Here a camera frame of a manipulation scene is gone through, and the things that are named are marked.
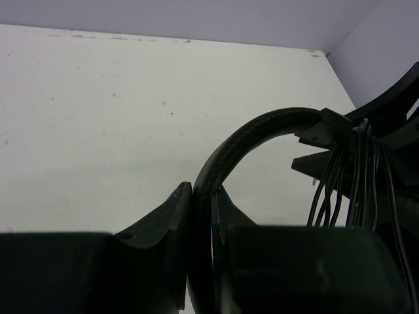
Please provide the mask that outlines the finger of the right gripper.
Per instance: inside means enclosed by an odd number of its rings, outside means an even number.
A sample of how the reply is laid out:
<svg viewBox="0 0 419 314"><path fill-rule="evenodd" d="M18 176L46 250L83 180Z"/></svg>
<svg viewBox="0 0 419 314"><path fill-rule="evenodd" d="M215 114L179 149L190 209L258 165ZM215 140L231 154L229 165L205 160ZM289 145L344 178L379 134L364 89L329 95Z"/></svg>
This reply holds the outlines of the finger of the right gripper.
<svg viewBox="0 0 419 314"><path fill-rule="evenodd" d="M292 161L291 169L309 177L321 179L331 155L332 152L319 152L295 158ZM354 162L348 161L350 155L347 152L343 152L342 157L345 161L343 181L350 183L354 175Z"/></svg>
<svg viewBox="0 0 419 314"><path fill-rule="evenodd" d="M392 150L418 150L418 111L407 118L417 101L418 63L415 63L383 94L345 117L352 122L366 118L372 135Z"/></svg>

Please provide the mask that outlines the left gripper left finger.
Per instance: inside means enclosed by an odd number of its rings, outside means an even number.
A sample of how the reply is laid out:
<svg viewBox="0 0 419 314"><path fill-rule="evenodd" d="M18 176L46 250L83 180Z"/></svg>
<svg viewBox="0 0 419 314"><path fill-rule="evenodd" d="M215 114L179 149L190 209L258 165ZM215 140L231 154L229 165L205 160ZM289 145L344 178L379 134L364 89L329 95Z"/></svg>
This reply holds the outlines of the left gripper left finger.
<svg viewBox="0 0 419 314"><path fill-rule="evenodd" d="M156 209L115 234L113 257L126 308L184 309L191 196L191 184L182 182Z"/></svg>

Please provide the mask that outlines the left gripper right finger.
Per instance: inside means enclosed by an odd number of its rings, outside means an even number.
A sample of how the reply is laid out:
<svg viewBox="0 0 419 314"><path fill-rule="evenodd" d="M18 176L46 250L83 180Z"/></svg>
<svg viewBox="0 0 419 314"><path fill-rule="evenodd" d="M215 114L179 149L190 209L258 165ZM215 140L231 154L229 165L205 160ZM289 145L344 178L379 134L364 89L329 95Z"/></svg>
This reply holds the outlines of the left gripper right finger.
<svg viewBox="0 0 419 314"><path fill-rule="evenodd" d="M211 257L213 268L215 313L221 313L221 279L228 228L257 224L234 205L223 186L211 196Z"/></svg>

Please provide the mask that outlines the black headphones with cable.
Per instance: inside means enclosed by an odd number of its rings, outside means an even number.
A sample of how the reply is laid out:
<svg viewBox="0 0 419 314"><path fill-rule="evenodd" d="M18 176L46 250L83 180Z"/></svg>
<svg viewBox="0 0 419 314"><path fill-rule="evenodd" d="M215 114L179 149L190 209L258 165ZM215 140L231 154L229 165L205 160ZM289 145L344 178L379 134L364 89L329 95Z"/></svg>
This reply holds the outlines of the black headphones with cable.
<svg viewBox="0 0 419 314"><path fill-rule="evenodd" d="M293 134L329 148L305 226L228 228L221 313L417 313L418 150L392 150L369 121L329 109L259 116L227 138L195 182L188 286L197 313L215 313L211 196L264 142ZM345 161L354 162L350 183Z"/></svg>

